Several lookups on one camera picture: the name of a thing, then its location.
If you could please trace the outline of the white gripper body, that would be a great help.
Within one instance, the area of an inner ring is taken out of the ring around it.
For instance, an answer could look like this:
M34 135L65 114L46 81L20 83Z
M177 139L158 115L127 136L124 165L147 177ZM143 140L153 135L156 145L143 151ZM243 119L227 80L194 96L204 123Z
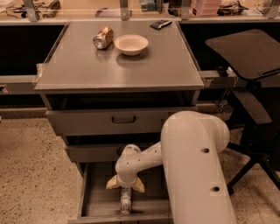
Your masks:
M128 177L121 176L119 174L116 175L117 184L124 188L132 188L137 182L137 176Z

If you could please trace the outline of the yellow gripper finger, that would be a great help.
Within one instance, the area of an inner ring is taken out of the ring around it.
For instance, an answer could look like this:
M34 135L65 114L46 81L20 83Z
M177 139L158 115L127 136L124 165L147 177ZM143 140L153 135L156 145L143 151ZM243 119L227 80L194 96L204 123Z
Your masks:
M118 187L119 184L117 182L117 176L115 175L112 179L108 181L108 183L106 184L106 188L110 190L110 189L116 189Z
M138 191L140 193L144 193L145 192L144 184L143 184L143 182L142 182L142 180L140 178L136 179L136 183L132 186L132 188L135 191Z

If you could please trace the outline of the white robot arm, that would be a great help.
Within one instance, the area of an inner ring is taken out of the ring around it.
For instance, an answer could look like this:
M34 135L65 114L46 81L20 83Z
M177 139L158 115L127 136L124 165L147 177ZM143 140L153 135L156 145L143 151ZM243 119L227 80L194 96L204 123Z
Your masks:
M178 112L165 121L159 143L146 150L134 144L123 149L116 175L106 187L142 193L144 184L137 174L162 165L174 224L237 224L218 157L229 138L220 118Z

